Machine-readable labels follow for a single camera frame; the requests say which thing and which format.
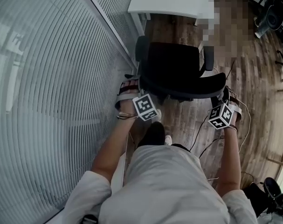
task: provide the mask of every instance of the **hand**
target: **hand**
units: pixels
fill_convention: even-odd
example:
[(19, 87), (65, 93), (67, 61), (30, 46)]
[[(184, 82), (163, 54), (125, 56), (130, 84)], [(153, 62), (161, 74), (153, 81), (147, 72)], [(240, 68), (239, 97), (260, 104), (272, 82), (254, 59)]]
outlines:
[[(123, 82), (122, 85), (121, 85), (121, 88), (129, 86), (129, 85), (138, 85), (138, 80), (131, 80), (131, 81)], [(138, 90), (128, 90), (128, 91), (125, 91), (121, 94), (130, 94), (130, 93), (138, 93)], [(121, 112), (130, 114), (132, 116), (136, 115), (135, 106), (134, 106), (133, 101), (131, 99), (126, 99), (126, 100), (120, 101), (120, 110), (121, 110)]]

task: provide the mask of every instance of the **wooden floor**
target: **wooden floor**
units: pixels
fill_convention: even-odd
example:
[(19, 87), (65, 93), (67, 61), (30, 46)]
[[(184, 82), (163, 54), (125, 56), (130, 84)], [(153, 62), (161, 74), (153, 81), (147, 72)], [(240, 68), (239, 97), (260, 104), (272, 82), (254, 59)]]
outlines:
[[(215, 52), (214, 66), (219, 72), (227, 75), (231, 69), (232, 60), (236, 56), (227, 85), (236, 92), (239, 99), (249, 109), (250, 132), (240, 151), (240, 158), (242, 171), (252, 174), (254, 182), (258, 183), (267, 176), (275, 178), (280, 168), (279, 165), (267, 161), (266, 158), (281, 160), (283, 155), (283, 92), (277, 92), (283, 89), (283, 68), (275, 64), (275, 60), (281, 61), (276, 50), (282, 51), (283, 46), (276, 34), (271, 31), (261, 39), (255, 38), (253, 35), (254, 16), (248, 2), (242, 0), (242, 8), (241, 22), (238, 19), (232, 19), (231, 22), (232, 27), (233, 23), (238, 24), (237, 36), (232, 35), (226, 39), (227, 34), (221, 34), (221, 32), (227, 33), (227, 30), (228, 33), (233, 34), (234, 28), (221, 30), (220, 25), (220, 28), (215, 29), (214, 45), (218, 44), (219, 49)], [(186, 17), (155, 14), (147, 23), (146, 34), (153, 42), (198, 46), (202, 30), (200, 27), (195, 27), (193, 23), (193, 19)], [(206, 72), (204, 75), (210, 76), (215, 72), (216, 70)], [(172, 135), (173, 143), (180, 143), (190, 148), (202, 121), (207, 116), (208, 110), (211, 109), (211, 102), (210, 99), (183, 103), (167, 100), (160, 108), (162, 123)], [(242, 105), (241, 108), (243, 118), (239, 124), (239, 145), (243, 142), (249, 128), (249, 115), (245, 106)], [(136, 144), (145, 131), (141, 127), (140, 123), (136, 123), (132, 131)], [(221, 135), (223, 135), (222, 131), (216, 131), (205, 122), (192, 153), (199, 156), (212, 140)], [(217, 177), (223, 144), (224, 140), (215, 142), (200, 159), (207, 179)], [(246, 173), (242, 173), (242, 187), (253, 181), (253, 178)], [(217, 185), (217, 180), (210, 182), (213, 187)]]

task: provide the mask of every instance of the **black wire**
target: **black wire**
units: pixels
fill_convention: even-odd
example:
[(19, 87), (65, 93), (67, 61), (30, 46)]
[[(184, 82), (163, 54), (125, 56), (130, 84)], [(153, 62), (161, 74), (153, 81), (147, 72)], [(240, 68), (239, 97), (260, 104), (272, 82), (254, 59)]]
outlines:
[(200, 129), (201, 129), (203, 123), (206, 121), (207, 117), (208, 117), (208, 115), (205, 117), (205, 119), (204, 119), (203, 122), (201, 123), (201, 125), (200, 125), (200, 127), (199, 127), (199, 130), (198, 130), (198, 132), (197, 132), (196, 138), (195, 138), (195, 140), (194, 140), (194, 143), (193, 143), (191, 149), (194, 147), (195, 142), (196, 142), (196, 140), (197, 140), (197, 136), (198, 136), (198, 134), (199, 134), (199, 131), (200, 131)]
[(252, 182), (254, 182), (254, 176), (252, 175), (252, 174), (249, 174), (249, 173), (246, 173), (246, 172), (241, 172), (241, 173), (245, 173), (245, 174), (248, 174), (248, 175), (250, 175), (252, 178), (253, 178), (253, 181)]
[(214, 139), (214, 140), (212, 141), (212, 143), (210, 143), (210, 144), (202, 151), (202, 153), (200, 154), (199, 158), (203, 155), (203, 153), (204, 153), (215, 141), (221, 140), (221, 139), (224, 139), (224, 135), (223, 135), (223, 136), (220, 136), (220, 138)]
[(134, 144), (134, 147), (135, 147), (135, 142), (134, 142), (134, 139), (133, 139), (132, 134), (131, 134), (130, 131), (129, 131), (129, 134), (130, 134), (131, 140), (132, 140), (132, 142), (133, 142), (133, 144)]
[(231, 70), (233, 69), (235, 60), (236, 60), (236, 58), (234, 59), (233, 64), (231, 65), (230, 71), (229, 71), (228, 75), (226, 76), (226, 80), (227, 80), (227, 78), (229, 77)]

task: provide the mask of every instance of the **desk leg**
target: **desk leg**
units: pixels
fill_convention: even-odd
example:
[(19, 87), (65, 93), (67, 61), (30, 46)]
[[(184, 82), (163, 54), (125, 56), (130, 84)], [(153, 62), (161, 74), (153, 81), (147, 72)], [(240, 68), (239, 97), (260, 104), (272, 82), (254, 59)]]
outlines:
[(138, 31), (138, 34), (141, 36), (141, 35), (145, 35), (145, 32), (142, 28), (142, 24), (141, 24), (141, 21), (139, 19), (139, 16), (138, 16), (138, 13), (131, 13), (131, 17), (133, 19), (133, 22), (136, 26), (136, 29)]
[(151, 19), (151, 14), (146, 13), (145, 15), (146, 15), (146, 19), (149, 21)]
[(273, 159), (269, 159), (269, 158), (267, 158), (267, 160), (269, 160), (269, 161), (271, 161), (271, 162), (274, 162), (274, 163), (277, 163), (277, 164), (283, 166), (283, 162), (279, 162), (279, 161), (276, 161), (276, 160), (273, 160)]
[(263, 0), (259, 0), (258, 4), (261, 4)]

